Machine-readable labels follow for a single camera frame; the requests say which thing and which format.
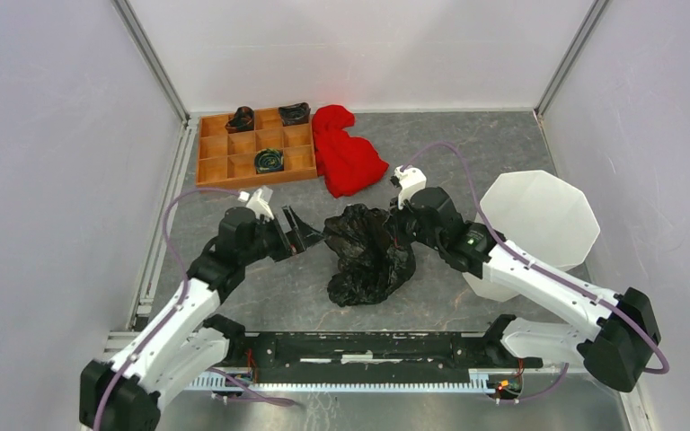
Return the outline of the black plastic trash bag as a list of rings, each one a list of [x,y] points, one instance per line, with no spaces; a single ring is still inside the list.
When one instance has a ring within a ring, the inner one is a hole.
[[[327,294],[340,307],[381,303],[416,271],[410,242],[382,208],[347,206],[324,221],[323,236],[338,257]]]

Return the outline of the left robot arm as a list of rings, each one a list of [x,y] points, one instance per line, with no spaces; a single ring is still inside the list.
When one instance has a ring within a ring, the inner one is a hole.
[[[79,420],[92,430],[154,430],[165,408],[212,365],[237,365],[245,340],[229,322],[209,321],[244,281],[251,264],[296,256],[323,240],[290,208],[283,231],[272,215],[231,207],[192,261],[169,303],[111,359],[90,361],[80,376]]]

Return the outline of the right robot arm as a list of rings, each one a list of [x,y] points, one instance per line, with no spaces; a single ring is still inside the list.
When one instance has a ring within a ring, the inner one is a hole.
[[[390,216],[399,239],[421,243],[450,268],[506,287],[562,319],[557,324],[500,318],[501,331],[482,343],[490,364],[505,366],[516,357],[580,364],[620,392],[632,391],[643,374],[652,373],[649,361],[660,352],[661,334],[642,291],[617,293],[544,263],[502,233],[464,220],[440,187],[393,198]]]

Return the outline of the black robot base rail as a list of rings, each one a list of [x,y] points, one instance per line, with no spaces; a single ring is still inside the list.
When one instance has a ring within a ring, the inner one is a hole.
[[[250,332],[224,317],[209,319],[208,327],[228,331],[228,352],[216,365],[248,369],[254,383],[460,383],[471,369],[543,366],[503,347],[513,319],[500,316],[485,332]]]

